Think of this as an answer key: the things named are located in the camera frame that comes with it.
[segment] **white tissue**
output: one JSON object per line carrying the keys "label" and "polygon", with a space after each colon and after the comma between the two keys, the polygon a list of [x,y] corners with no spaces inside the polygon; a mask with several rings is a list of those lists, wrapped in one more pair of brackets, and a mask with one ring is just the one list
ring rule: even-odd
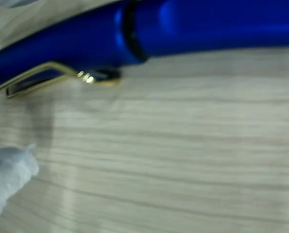
{"label": "white tissue", "polygon": [[4,6],[4,7],[23,6],[34,1],[37,1],[37,0],[0,0],[0,6]]}
{"label": "white tissue", "polygon": [[39,167],[32,152],[34,147],[0,149],[0,215],[6,201],[38,174]]}

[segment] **pen cap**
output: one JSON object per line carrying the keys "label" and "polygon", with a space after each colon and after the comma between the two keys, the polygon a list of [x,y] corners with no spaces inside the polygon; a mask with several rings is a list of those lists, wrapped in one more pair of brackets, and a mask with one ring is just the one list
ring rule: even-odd
{"label": "pen cap", "polygon": [[48,61],[85,72],[143,62],[126,41],[132,33],[124,30],[128,5],[116,1],[89,10],[2,49],[0,84]]}
{"label": "pen cap", "polygon": [[148,56],[289,45],[289,0],[143,0],[136,35]]}

